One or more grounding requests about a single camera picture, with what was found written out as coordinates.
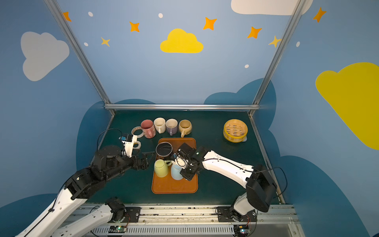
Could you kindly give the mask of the beige ceramic teapot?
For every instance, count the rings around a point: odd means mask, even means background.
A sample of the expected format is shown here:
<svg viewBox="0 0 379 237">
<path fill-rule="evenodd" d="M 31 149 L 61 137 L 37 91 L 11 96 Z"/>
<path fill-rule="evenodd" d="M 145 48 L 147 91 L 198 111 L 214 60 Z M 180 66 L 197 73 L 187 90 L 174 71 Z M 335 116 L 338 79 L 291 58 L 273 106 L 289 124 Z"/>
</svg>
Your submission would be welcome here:
<svg viewBox="0 0 379 237">
<path fill-rule="evenodd" d="M 192 131 L 192 124 L 189 120 L 183 119 L 179 122 L 179 132 L 181 138 L 184 138 L 186 135 L 189 135 Z"/>
</svg>

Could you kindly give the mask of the pink ghost pattern mug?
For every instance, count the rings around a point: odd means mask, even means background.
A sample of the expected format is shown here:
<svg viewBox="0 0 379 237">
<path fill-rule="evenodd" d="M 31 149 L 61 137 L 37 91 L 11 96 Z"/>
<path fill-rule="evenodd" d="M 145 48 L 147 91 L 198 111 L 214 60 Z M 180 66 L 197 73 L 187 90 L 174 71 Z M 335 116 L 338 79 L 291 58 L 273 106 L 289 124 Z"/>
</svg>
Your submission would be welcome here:
<svg viewBox="0 0 379 237">
<path fill-rule="evenodd" d="M 144 136 L 148 139 L 154 138 L 156 135 L 155 126 L 152 120 L 146 119 L 141 122 L 141 128 L 143 130 Z"/>
</svg>

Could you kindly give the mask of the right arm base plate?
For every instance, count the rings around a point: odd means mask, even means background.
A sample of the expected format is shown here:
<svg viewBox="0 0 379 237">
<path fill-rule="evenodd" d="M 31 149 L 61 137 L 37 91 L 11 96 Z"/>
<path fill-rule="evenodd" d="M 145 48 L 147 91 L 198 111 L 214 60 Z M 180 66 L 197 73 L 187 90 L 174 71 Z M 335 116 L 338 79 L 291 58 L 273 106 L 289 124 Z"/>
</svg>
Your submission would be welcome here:
<svg viewBox="0 0 379 237">
<path fill-rule="evenodd" d="M 246 215 L 241 215 L 232 207 L 219 206 L 215 209 L 215 213 L 219 222 L 257 222 L 256 210 L 248 212 Z"/>
</svg>

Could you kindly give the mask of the purple ceramic mug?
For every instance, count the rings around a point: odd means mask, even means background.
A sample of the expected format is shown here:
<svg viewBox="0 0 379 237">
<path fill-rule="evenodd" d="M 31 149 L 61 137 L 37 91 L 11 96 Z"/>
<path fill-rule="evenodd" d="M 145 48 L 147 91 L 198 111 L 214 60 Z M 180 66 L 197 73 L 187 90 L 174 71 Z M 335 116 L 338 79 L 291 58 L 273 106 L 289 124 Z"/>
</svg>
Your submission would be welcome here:
<svg viewBox="0 0 379 237">
<path fill-rule="evenodd" d="M 170 136 L 173 136 L 178 132 L 178 121 L 176 119 L 168 119 L 165 125 L 166 131 Z"/>
</svg>

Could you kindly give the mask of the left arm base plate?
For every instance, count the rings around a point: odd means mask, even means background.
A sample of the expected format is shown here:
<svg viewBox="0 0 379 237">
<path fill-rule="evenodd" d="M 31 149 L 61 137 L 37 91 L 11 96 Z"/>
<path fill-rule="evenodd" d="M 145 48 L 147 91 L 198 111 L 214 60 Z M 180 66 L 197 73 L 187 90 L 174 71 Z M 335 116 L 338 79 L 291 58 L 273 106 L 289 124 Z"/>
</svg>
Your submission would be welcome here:
<svg viewBox="0 0 379 237">
<path fill-rule="evenodd" d="M 125 207 L 124 210 L 119 210 L 115 213 L 113 218 L 114 223 L 137 223 L 139 221 L 139 216 L 141 212 L 141 207 L 130 206 Z"/>
</svg>

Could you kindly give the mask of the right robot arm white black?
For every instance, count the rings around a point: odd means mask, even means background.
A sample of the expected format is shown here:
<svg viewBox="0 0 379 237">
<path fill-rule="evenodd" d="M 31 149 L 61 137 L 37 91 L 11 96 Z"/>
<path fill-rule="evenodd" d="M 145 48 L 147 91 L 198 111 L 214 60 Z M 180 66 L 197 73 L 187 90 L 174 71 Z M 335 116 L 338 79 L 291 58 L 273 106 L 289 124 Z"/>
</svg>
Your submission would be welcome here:
<svg viewBox="0 0 379 237">
<path fill-rule="evenodd" d="M 221 174 L 245 189 L 245 193 L 238 196 L 230 207 L 216 208 L 219 222 L 246 222 L 248 218 L 257 220 L 258 212 L 267 213 L 275 198 L 277 185 L 262 165 L 241 164 L 213 150 L 204 147 L 195 149 L 187 143 L 183 143 L 170 156 L 170 160 L 182 168 L 180 174 L 187 181 L 205 169 Z"/>
</svg>

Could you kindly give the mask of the white ceramic mug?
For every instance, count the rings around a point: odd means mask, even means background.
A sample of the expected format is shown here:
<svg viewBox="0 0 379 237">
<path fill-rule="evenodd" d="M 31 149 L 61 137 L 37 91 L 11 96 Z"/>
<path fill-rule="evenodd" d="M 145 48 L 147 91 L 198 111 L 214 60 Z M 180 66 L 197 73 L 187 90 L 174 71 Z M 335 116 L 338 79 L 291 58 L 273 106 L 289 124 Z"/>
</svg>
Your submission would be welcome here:
<svg viewBox="0 0 379 237">
<path fill-rule="evenodd" d="M 166 131 L 166 120 L 164 118 L 156 118 L 154 120 L 154 126 L 159 134 L 165 133 Z"/>
</svg>

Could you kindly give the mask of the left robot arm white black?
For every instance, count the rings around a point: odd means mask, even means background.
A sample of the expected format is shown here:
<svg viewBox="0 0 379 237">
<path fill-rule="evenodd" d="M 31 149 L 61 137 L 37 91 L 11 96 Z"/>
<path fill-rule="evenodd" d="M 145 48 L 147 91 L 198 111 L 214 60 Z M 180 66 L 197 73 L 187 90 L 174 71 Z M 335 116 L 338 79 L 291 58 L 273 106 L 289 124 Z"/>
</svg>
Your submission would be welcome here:
<svg viewBox="0 0 379 237">
<path fill-rule="evenodd" d="M 61 224 L 112 179 L 129 169 L 146 170 L 156 152 L 142 152 L 131 157 L 116 145 L 95 152 L 89 167 L 73 174 L 62 186 L 54 201 L 27 227 L 19 237 L 50 237 Z"/>
</svg>

